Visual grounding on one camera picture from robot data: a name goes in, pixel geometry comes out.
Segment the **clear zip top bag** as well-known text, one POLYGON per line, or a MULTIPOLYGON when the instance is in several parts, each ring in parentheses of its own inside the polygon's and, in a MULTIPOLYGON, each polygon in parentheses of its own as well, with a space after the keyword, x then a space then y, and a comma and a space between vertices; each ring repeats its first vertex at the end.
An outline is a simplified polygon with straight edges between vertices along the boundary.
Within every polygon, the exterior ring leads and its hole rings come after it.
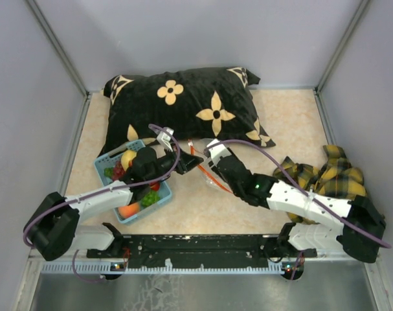
MULTIPOLYGON (((202 156, 203 155, 200 151, 195 149, 194 144, 193 144, 193 140, 191 140, 191 139, 188 140, 188 146, 189 146, 191 155, 193 155, 193 156, 202 156)), ((211 170, 207 170, 203 164, 199 164, 197 166, 197 168, 199 169, 200 173, 203 176, 203 179, 205 180, 205 182, 207 183, 208 186, 213 187, 218 190, 221 189, 221 190, 228 192, 230 194, 232 193, 230 191, 230 189, 228 188, 228 186, 224 186, 224 184, 222 184, 222 182, 220 182, 218 179, 216 179, 213 175, 213 172, 211 170)))

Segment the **black flower pattern pillow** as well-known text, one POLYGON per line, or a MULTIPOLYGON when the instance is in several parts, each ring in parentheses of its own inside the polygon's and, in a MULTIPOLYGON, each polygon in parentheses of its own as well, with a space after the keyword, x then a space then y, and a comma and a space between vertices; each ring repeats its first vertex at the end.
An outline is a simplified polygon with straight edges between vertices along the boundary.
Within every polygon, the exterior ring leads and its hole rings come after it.
POLYGON ((126 142, 153 144, 155 124, 177 140, 240 139, 262 148, 275 142, 260 124, 249 86, 260 77, 244 67, 206 67, 151 76, 117 75, 102 93, 110 101, 101 153, 126 142))

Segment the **orange peach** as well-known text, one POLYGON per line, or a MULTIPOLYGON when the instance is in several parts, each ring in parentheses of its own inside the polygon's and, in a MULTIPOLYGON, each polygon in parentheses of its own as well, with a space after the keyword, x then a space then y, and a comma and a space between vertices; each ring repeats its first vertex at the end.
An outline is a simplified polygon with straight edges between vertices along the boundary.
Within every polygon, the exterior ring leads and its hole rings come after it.
POLYGON ((139 211, 140 211, 140 204, 138 202, 118 208, 118 213, 120 217, 123 219, 132 217, 136 215, 139 211))

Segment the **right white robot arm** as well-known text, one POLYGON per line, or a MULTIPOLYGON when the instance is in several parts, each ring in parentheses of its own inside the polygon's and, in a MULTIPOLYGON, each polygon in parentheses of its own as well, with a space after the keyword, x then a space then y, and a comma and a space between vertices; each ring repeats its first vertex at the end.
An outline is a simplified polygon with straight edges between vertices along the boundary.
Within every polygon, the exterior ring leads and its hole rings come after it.
POLYGON ((377 259, 386 223, 369 198, 336 199, 300 190, 274 177, 252 173, 234 155, 216 155, 213 169, 233 194, 252 206, 296 214, 315 225, 295 225, 278 240, 279 251, 293 256, 311 248, 342 250, 365 263, 377 259))

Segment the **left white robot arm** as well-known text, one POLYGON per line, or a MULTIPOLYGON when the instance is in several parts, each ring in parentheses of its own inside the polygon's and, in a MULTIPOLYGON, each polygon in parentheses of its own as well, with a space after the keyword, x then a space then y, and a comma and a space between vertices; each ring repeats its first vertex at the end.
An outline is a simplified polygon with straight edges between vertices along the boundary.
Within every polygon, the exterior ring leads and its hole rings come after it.
POLYGON ((114 230, 107 224, 84 226, 83 222, 141 201, 152 184, 164 181, 172 172, 186 174, 202 161, 180 148, 167 150, 162 157, 157 157, 151 147, 141 148, 128 162, 125 174, 105 187, 69 197, 58 192, 48 194, 25 225, 23 241, 46 261, 83 249, 97 249, 116 257, 122 253, 124 242, 114 230))

